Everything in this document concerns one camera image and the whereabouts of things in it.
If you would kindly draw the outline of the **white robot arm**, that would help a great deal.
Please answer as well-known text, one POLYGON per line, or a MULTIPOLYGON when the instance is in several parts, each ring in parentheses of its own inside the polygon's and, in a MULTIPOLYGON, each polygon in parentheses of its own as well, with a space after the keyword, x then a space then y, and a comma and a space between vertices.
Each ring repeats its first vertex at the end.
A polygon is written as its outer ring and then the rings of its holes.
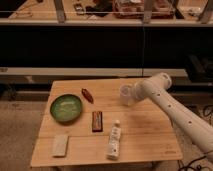
POLYGON ((171 85, 172 80, 167 73, 158 73, 136 82, 132 87, 132 94, 136 101, 151 99, 213 161, 213 126, 173 98, 167 92, 171 85))

